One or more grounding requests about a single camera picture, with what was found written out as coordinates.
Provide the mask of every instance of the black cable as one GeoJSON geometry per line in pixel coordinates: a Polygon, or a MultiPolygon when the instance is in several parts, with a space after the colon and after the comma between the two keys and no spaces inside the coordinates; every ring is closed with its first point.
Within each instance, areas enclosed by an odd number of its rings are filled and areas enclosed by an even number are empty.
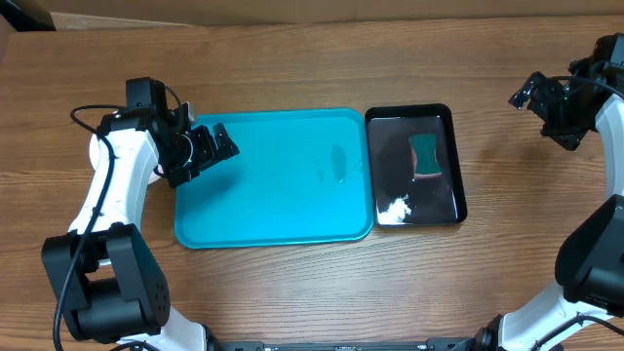
{"type": "Polygon", "coordinates": [[[123,345],[119,345],[117,347],[114,347],[112,349],[110,349],[110,351],[121,351],[121,350],[126,350],[129,348],[133,348],[133,347],[139,347],[139,350],[141,350],[141,348],[147,350],[147,351],[159,351],[156,347],[148,344],[146,341],[131,341],[128,343],[125,343],[123,345]]]}
{"type": "MultiPolygon", "coordinates": [[[[74,122],[76,122],[78,125],[86,129],[87,131],[97,135],[97,131],[94,128],[85,124],[84,122],[79,120],[78,117],[76,117],[76,112],[80,110],[96,109],[96,108],[121,109],[124,107],[120,107],[116,105],[80,106],[80,107],[74,108],[69,115],[71,116],[71,119],[74,120],[74,122]]],[[[78,241],[78,245],[76,246],[76,249],[74,250],[74,256],[71,258],[71,262],[69,263],[69,269],[67,270],[67,275],[65,276],[65,281],[62,285],[60,296],[58,297],[57,309],[55,310],[54,326],[52,330],[53,342],[57,351],[62,351],[62,345],[60,343],[60,317],[62,315],[62,309],[65,304],[65,300],[67,299],[67,292],[69,290],[69,285],[71,284],[71,279],[73,277],[72,273],[74,269],[76,268],[76,264],[82,254],[83,249],[85,248],[85,245],[87,244],[87,238],[89,237],[89,234],[91,234],[91,231],[96,225],[96,221],[98,220],[98,217],[99,217],[99,212],[101,211],[101,207],[104,203],[104,198],[106,197],[106,192],[108,191],[108,187],[110,186],[110,181],[113,178],[113,169],[115,167],[115,153],[113,151],[112,145],[110,144],[108,139],[106,139],[106,137],[101,137],[100,139],[104,142],[104,144],[106,145],[106,148],[108,149],[108,159],[109,159],[108,171],[106,172],[106,178],[104,179],[104,184],[102,186],[101,192],[99,193],[99,197],[97,198],[96,205],[93,208],[93,214],[91,216],[91,219],[89,220],[89,223],[87,224],[87,227],[85,228],[85,232],[80,237],[80,240],[78,241]]]]}
{"type": "Polygon", "coordinates": [[[122,110],[122,109],[124,109],[126,107],[118,106],[118,105],[111,105],[111,104],[85,105],[85,106],[80,106],[80,107],[76,107],[76,108],[72,109],[71,112],[69,112],[69,116],[80,127],[82,127],[84,129],[86,129],[87,131],[97,135],[98,132],[96,131],[95,128],[91,127],[90,125],[86,124],[85,122],[79,120],[78,117],[76,117],[76,112],[82,111],[82,110],[100,109],[100,108],[112,108],[112,109],[122,110]]]}
{"type": "Polygon", "coordinates": [[[174,96],[175,101],[177,101],[177,107],[182,107],[182,103],[179,101],[179,97],[177,97],[177,94],[176,94],[176,92],[174,92],[174,90],[172,89],[172,87],[170,87],[170,86],[165,86],[165,89],[167,89],[167,91],[168,91],[169,93],[171,93],[171,94],[174,96]]]}
{"type": "Polygon", "coordinates": [[[154,174],[156,176],[159,176],[159,177],[163,178],[163,179],[167,179],[166,175],[163,175],[162,173],[160,173],[160,171],[158,171],[158,165],[156,167],[154,167],[154,174]]]}
{"type": "Polygon", "coordinates": [[[182,102],[179,101],[179,97],[177,97],[176,92],[174,92],[174,90],[170,86],[165,86],[165,89],[169,93],[171,93],[174,96],[175,101],[177,101],[177,122],[182,123],[184,118],[184,116],[182,115],[182,102]]]}
{"type": "Polygon", "coordinates": [[[583,317],[581,317],[581,318],[582,318],[584,321],[590,321],[590,322],[597,323],[597,324],[599,324],[599,325],[601,325],[601,326],[603,326],[603,327],[605,327],[605,328],[609,329],[609,330],[610,330],[610,331],[612,331],[612,332],[615,332],[615,333],[618,333],[618,334],[620,334],[620,335],[624,336],[624,330],[621,330],[621,329],[619,329],[618,327],[614,326],[613,324],[611,324],[611,323],[609,323],[609,322],[607,322],[607,321],[603,321],[603,320],[602,320],[602,319],[600,319],[600,318],[596,318],[596,317],[593,317],[593,316],[583,316],[583,317]]]}
{"type": "Polygon", "coordinates": [[[535,343],[535,345],[533,345],[533,347],[531,348],[531,351],[537,351],[540,349],[540,347],[544,346],[545,343],[547,343],[548,341],[552,340],[555,336],[559,335],[562,332],[565,332],[568,328],[572,327],[575,324],[579,324],[581,327],[583,326],[583,322],[585,321],[590,321],[590,322],[594,322],[596,324],[599,324],[603,327],[608,328],[610,331],[612,332],[616,332],[622,336],[624,336],[624,330],[619,329],[618,327],[614,326],[613,324],[604,321],[600,318],[597,317],[593,317],[593,316],[582,316],[582,315],[578,315],[576,316],[576,318],[567,321],[565,324],[561,325],[560,327],[558,327],[557,329],[555,329],[554,331],[549,332],[548,334],[546,334],[546,336],[542,337],[541,340],[537,341],[537,343],[535,343]]]}
{"type": "Polygon", "coordinates": [[[611,93],[614,93],[616,95],[618,95],[621,98],[624,98],[624,93],[618,91],[617,89],[611,87],[610,85],[607,85],[605,83],[599,82],[597,80],[594,79],[590,79],[590,78],[583,78],[583,77],[574,77],[574,76],[558,76],[558,77],[551,77],[551,78],[547,78],[548,80],[556,80],[556,81],[570,81],[570,82],[579,82],[579,83],[585,83],[585,84],[592,84],[598,87],[601,87],[605,90],[610,91],[611,93]]]}

